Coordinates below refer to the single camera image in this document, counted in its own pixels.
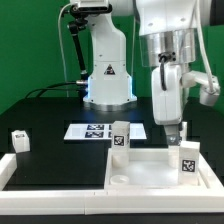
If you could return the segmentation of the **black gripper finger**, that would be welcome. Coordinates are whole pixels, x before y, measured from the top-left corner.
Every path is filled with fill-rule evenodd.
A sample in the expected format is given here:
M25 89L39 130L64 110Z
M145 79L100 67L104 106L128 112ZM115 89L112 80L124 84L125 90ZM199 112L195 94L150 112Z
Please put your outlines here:
M179 145L181 141L178 125L166 125L165 133L168 145Z

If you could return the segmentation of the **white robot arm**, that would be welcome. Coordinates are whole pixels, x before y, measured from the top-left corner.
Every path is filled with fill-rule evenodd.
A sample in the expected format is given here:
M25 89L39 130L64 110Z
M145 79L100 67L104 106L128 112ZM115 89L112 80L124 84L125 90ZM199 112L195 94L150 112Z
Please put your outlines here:
M201 85L200 103L212 106L220 85L211 72L202 26L209 23L212 0L135 0L140 20L143 64L151 74L155 123L165 129L167 143L181 141L180 124L188 90ZM86 105L100 110L121 108L136 97L125 68L125 37L110 13L88 17L93 43L93 73L88 78Z

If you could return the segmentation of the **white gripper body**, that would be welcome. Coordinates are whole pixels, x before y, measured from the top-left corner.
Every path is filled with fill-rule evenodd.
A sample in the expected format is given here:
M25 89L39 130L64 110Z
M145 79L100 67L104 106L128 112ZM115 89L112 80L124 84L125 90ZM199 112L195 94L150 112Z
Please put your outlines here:
M154 120L158 125L176 125L182 120L181 67L167 63L164 79L166 90L162 89L160 68L153 70L151 84Z

